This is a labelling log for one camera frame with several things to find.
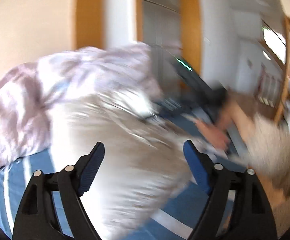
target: blue gripper pad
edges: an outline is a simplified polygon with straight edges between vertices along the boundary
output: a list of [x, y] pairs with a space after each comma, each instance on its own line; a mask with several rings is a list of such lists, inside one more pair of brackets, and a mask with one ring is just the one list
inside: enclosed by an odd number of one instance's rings
[[209, 174], [204, 168], [201, 159], [208, 163], [209, 166], [213, 165], [212, 160], [208, 157], [208, 155], [200, 154], [190, 140], [187, 140], [184, 143], [183, 151], [185, 159], [189, 165], [189, 168], [194, 176], [197, 185], [200, 187], [201, 190], [209, 195], [212, 191], [212, 188], [209, 184]]
[[83, 167], [80, 174], [80, 183], [78, 188], [79, 197], [90, 189], [90, 186], [93, 183], [98, 169], [104, 159], [104, 154], [105, 147], [102, 143], [98, 142], [89, 155], [82, 156], [78, 160], [76, 165]]

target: wooden door frame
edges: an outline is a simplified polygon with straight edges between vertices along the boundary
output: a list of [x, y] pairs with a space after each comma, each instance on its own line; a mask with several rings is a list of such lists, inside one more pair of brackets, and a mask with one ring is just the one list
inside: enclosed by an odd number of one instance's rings
[[104, 0], [76, 0], [73, 15], [72, 49], [105, 47]]
[[[200, 0], [180, 0], [182, 57], [201, 74], [202, 21]], [[136, 0], [137, 41], [143, 41], [142, 0]]]

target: pillow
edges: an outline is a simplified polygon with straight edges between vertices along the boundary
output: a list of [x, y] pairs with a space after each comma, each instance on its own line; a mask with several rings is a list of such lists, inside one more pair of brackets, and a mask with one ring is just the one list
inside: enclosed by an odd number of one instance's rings
[[105, 157], [82, 197], [102, 239], [116, 240], [143, 224], [191, 177], [173, 132], [139, 121], [110, 104], [108, 95], [92, 95], [55, 106], [51, 156], [55, 170], [75, 164], [101, 141]]

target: blue bedsheet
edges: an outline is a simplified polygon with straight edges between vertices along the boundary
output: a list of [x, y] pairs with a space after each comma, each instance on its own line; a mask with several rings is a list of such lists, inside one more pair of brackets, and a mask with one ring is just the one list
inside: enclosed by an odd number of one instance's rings
[[[184, 117], [179, 116], [172, 121], [192, 135], [200, 135], [194, 124]], [[217, 162], [230, 170], [244, 171], [244, 167], [228, 160], [218, 158]], [[32, 173], [36, 170], [42, 170], [44, 173], [55, 172], [48, 149], [18, 159], [0, 170], [0, 227], [9, 238], [12, 236], [13, 224], [22, 195]], [[63, 233], [72, 236], [58, 192], [54, 193], [54, 198]], [[144, 226], [131, 233], [125, 240], [186, 239], [198, 222], [206, 201], [207, 195], [191, 182], [180, 195], [170, 199]]]

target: door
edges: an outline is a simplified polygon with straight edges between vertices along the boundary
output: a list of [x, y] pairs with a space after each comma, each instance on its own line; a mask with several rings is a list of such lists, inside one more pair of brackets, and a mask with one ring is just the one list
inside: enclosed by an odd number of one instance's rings
[[143, 0], [143, 41], [152, 48], [152, 71], [166, 97], [178, 97], [179, 78], [169, 63], [181, 55], [179, 0]]

